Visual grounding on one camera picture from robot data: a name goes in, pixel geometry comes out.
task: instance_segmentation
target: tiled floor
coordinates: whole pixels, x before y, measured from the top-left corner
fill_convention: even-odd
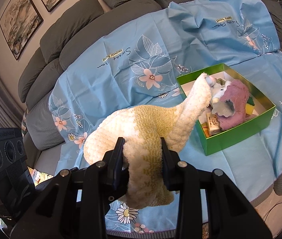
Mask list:
[[[282,196],[277,196],[274,191],[270,196],[256,207],[260,216],[265,220],[269,210],[277,203],[282,202]],[[273,237],[275,237],[282,229],[282,204],[274,207],[269,213],[266,224],[271,230]]]

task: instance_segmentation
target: silver bolt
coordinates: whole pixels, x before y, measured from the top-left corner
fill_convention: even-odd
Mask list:
[[[62,177],[68,176],[69,173],[70,173],[70,172],[69,172],[68,169],[63,169],[63,170],[60,171],[60,175],[61,175]]]
[[[187,167],[187,166],[188,166],[188,163],[185,162],[185,161],[179,161],[179,162],[178,162],[178,166],[184,168],[184,167]]]
[[[103,162],[103,161],[96,162],[96,166],[101,168],[101,167],[105,166],[105,162]]]
[[[220,169],[215,169],[214,173],[215,173],[216,176],[222,176],[224,172]]]

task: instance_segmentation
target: speaker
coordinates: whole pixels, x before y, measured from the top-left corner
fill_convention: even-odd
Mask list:
[[[0,217],[10,225],[22,217],[35,197],[26,159],[21,130],[0,128]]]

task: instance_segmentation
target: gray couch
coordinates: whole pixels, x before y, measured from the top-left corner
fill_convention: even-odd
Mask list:
[[[80,0],[49,28],[19,80],[19,96],[28,107],[28,132],[24,144],[28,166],[53,175],[64,143],[49,112],[48,99],[58,77],[100,37],[144,14],[166,8],[171,1],[104,0],[112,10],[104,13],[97,0]],[[282,8],[277,0],[262,0],[267,6],[282,46]],[[282,174],[274,183],[282,195]],[[253,205],[271,193],[271,186]]]

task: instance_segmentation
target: blue floral cloth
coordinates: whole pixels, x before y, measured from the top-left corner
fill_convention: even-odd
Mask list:
[[[61,135],[56,173],[87,167],[86,137],[116,110],[141,104],[179,104],[176,77],[226,63],[277,109],[268,128],[205,156],[194,130],[180,158],[198,169],[220,168],[249,199],[282,173],[282,53],[271,17],[260,0],[195,0],[171,3],[100,38],[59,77],[49,107]],[[115,201],[105,216],[108,230],[154,233],[176,227],[178,194],[168,206],[129,209]],[[203,220],[207,209],[202,192]]]

